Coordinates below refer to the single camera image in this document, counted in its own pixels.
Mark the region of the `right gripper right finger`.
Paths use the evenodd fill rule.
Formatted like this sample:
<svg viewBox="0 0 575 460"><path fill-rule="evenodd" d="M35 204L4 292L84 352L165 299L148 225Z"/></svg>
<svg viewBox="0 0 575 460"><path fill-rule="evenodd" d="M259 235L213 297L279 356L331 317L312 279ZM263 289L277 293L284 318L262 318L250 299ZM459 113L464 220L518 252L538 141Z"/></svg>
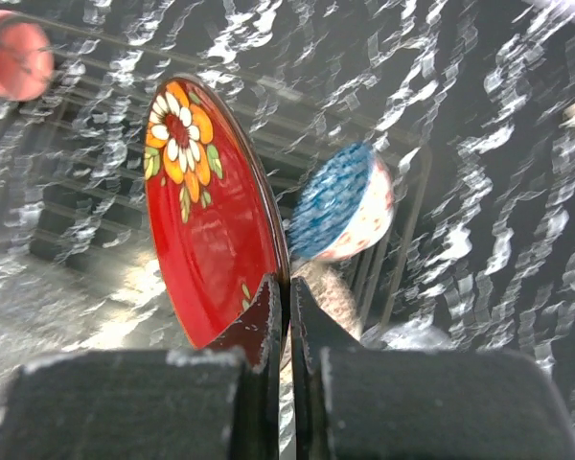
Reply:
<svg viewBox="0 0 575 460"><path fill-rule="evenodd" d="M557 387L515 352L371 350L290 292L300 459L575 459Z"/></svg>

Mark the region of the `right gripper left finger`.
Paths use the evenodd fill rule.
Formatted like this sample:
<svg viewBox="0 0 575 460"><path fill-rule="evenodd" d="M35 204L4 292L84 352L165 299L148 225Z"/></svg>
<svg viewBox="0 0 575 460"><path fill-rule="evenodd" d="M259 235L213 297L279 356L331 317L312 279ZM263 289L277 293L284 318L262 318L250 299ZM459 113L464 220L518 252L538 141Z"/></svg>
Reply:
<svg viewBox="0 0 575 460"><path fill-rule="evenodd" d="M0 403L0 459L275 459L281 285L198 351L48 355Z"/></svg>

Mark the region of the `clear drinking glass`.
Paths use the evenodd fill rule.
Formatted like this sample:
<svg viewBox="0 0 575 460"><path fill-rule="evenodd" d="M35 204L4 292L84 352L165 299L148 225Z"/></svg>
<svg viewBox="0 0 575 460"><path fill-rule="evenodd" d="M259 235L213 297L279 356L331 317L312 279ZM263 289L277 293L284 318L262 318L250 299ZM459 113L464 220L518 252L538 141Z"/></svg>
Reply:
<svg viewBox="0 0 575 460"><path fill-rule="evenodd" d="M434 351L454 348L444 332L417 319L383 328L375 325L361 336L360 343L366 348L382 351Z"/></svg>

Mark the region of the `brown patterned ceramic bowl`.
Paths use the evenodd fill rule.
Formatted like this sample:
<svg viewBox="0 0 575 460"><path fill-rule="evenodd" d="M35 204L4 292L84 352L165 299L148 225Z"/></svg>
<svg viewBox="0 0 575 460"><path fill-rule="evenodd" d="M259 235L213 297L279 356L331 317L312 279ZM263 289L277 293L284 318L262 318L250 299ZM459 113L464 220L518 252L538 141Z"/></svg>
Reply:
<svg viewBox="0 0 575 460"><path fill-rule="evenodd" d="M293 276L303 277L318 306L354 339L360 340L362 326L354 295L336 270L328 264L308 262L298 267Z"/></svg>

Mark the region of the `red floral plate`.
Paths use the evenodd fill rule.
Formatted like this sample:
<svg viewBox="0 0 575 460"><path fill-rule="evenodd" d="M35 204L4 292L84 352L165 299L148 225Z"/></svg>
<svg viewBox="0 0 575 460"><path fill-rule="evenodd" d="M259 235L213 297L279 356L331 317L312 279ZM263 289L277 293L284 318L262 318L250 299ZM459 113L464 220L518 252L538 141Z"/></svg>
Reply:
<svg viewBox="0 0 575 460"><path fill-rule="evenodd" d="M200 79L163 81L149 104L143 173L161 275L190 343L209 345L266 274L289 291L289 256L263 164Z"/></svg>

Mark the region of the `blue orange patterned bowl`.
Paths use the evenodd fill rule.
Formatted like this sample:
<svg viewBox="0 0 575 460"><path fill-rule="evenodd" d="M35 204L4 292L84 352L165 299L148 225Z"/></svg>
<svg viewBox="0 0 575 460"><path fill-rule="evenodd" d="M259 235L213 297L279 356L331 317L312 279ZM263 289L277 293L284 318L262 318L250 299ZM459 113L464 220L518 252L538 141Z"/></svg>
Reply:
<svg viewBox="0 0 575 460"><path fill-rule="evenodd" d="M349 259L386 234L394 217L389 171L365 143L341 149L310 179L287 228L291 255L312 261Z"/></svg>

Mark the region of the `pink plastic cup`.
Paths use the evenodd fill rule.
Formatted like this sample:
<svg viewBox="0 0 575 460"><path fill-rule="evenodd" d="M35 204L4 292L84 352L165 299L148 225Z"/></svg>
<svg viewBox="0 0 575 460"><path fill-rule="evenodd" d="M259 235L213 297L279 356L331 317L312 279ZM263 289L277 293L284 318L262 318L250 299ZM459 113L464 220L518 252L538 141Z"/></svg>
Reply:
<svg viewBox="0 0 575 460"><path fill-rule="evenodd" d="M26 102L44 93L54 71L48 36L37 22L0 10L0 98Z"/></svg>

